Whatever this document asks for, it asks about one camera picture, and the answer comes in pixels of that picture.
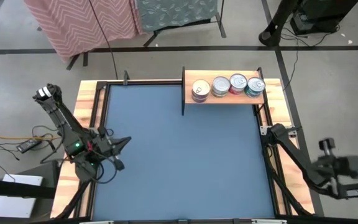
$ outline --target wooden board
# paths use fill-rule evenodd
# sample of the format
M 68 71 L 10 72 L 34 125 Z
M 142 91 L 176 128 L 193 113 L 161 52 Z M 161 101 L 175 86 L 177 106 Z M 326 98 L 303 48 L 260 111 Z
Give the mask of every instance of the wooden board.
M 241 71 L 231 71 L 231 73 L 241 73 Z M 75 105 L 74 116 L 83 127 L 88 127 L 92 114 L 93 100 L 95 95 L 95 88 L 98 81 L 82 81 L 80 90 L 78 92 L 77 102 Z M 122 82 L 122 80 L 114 80 L 113 82 Z M 287 102 L 282 91 L 282 85 L 277 78 L 265 79 L 266 92 L 269 103 L 270 114 L 272 115 L 273 123 L 282 123 L 285 126 L 292 125 L 290 115 L 287 109 Z M 96 113 L 96 122 L 99 124 L 101 116 L 101 106 L 103 102 L 103 92 L 100 94 L 98 111 Z M 266 124 L 266 119 L 262 113 L 262 122 Z M 288 154 L 278 147 L 280 160 L 283 167 L 285 182 L 288 189 L 292 192 L 295 198 L 304 206 L 307 211 L 314 213 L 313 204 L 310 197 L 309 188 L 302 178 L 302 173 L 295 163 L 289 158 Z M 70 202 L 78 189 L 79 180 L 75 175 L 74 165 L 69 162 L 64 162 L 60 171 L 55 201 L 53 202 L 52 212 L 50 217 L 56 217 L 60 214 L 66 205 Z M 275 185 L 279 209 L 281 214 L 285 214 L 283 206 L 283 198 L 281 191 Z M 80 216 L 85 216 L 86 203 L 88 202 L 88 194 L 84 194 L 81 206 Z
M 252 77 L 260 77 L 258 71 L 206 71 L 206 70 L 186 70 L 185 71 L 185 103 L 186 104 L 199 104 L 194 102 L 191 98 L 191 89 L 193 88 L 193 83 L 196 80 L 202 79 L 205 80 L 211 85 L 214 78 L 218 76 L 226 77 L 230 80 L 230 77 L 233 74 L 240 73 L 243 74 L 247 79 Z M 232 93 L 227 93 L 225 97 L 215 97 L 212 94 L 209 94 L 206 101 L 202 104 L 262 104 L 264 103 L 264 98 L 262 95 L 251 98 L 246 94 L 235 95 Z

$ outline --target tin can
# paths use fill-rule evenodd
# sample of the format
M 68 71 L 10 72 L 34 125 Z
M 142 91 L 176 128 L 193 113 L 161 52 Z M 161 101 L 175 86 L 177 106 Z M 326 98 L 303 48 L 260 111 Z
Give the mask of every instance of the tin can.
M 235 95 L 241 94 L 247 86 L 247 78 L 241 74 L 234 74 L 230 77 L 229 91 Z
M 212 91 L 216 95 L 226 96 L 230 88 L 230 81 L 225 77 L 216 77 L 212 82 Z
M 196 80 L 193 83 L 193 88 L 191 89 L 191 97 L 197 103 L 203 103 L 206 101 L 211 86 L 205 80 Z
M 215 93 L 215 91 L 211 91 L 211 94 L 215 97 L 222 98 L 227 95 L 227 92 L 225 94 L 217 94 L 217 93 Z
M 250 78 L 246 86 L 246 95 L 251 98 L 258 97 L 265 90 L 265 87 L 266 84 L 261 78 Z

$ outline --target blue mat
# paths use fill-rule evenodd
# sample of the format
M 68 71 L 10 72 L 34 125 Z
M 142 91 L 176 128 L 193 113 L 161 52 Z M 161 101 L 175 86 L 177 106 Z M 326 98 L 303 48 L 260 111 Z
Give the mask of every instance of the blue mat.
M 97 185 L 94 221 L 273 217 L 251 105 L 186 105 L 182 116 L 179 85 L 109 94 L 106 127 L 132 140 L 126 168 Z

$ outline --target pink striped fabric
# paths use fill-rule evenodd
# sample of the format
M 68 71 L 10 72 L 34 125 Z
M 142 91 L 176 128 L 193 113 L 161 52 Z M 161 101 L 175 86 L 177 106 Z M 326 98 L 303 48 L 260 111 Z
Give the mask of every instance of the pink striped fabric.
M 106 43 L 88 0 L 24 0 L 57 54 L 71 56 Z M 135 0 L 92 0 L 109 41 L 142 33 Z

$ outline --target tripod leg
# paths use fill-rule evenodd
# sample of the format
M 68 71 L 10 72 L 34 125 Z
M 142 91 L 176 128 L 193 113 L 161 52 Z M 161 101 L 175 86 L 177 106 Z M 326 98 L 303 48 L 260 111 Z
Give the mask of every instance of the tripod leg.
M 270 24 L 259 34 L 259 41 L 262 44 L 269 47 L 278 46 L 285 21 L 297 4 L 298 0 L 282 0 L 280 2 L 277 12 L 270 21 Z

